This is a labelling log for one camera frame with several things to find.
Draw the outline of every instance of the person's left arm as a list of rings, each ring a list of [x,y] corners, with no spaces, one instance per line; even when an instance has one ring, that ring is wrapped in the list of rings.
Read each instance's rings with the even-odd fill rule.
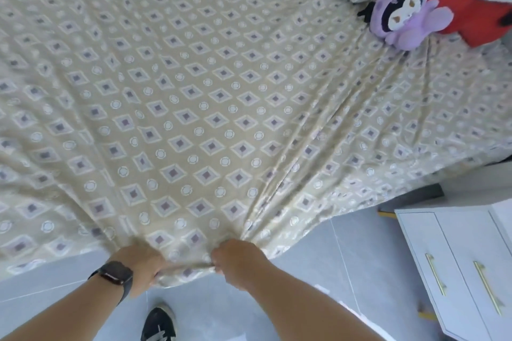
[[[165,259],[146,245],[121,248],[107,261],[117,261],[133,271],[130,296],[145,292]],[[123,297],[123,286],[98,274],[48,307],[0,341],[92,341]]]

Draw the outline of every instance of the shoe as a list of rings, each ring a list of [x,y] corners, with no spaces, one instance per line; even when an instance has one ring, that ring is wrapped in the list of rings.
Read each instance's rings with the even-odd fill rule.
[[[176,317],[169,306],[161,303],[147,315],[141,341],[175,341]]]

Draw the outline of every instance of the drawer front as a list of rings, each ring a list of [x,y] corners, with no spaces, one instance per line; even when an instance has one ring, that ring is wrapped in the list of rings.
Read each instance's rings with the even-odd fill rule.
[[[512,255],[489,211],[436,215],[492,340],[510,340]]]
[[[401,213],[398,219],[444,329],[467,341],[489,341],[434,213]]]

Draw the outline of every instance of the person's right arm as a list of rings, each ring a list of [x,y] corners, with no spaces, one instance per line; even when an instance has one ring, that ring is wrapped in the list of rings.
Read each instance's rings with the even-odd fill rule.
[[[228,283],[254,297],[282,341],[383,341],[329,296],[274,266],[252,243],[228,240],[211,257]]]

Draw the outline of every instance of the white cabinet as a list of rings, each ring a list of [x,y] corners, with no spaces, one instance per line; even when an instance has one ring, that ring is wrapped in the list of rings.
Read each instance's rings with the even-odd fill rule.
[[[512,189],[473,187],[395,212],[443,331],[512,339]]]

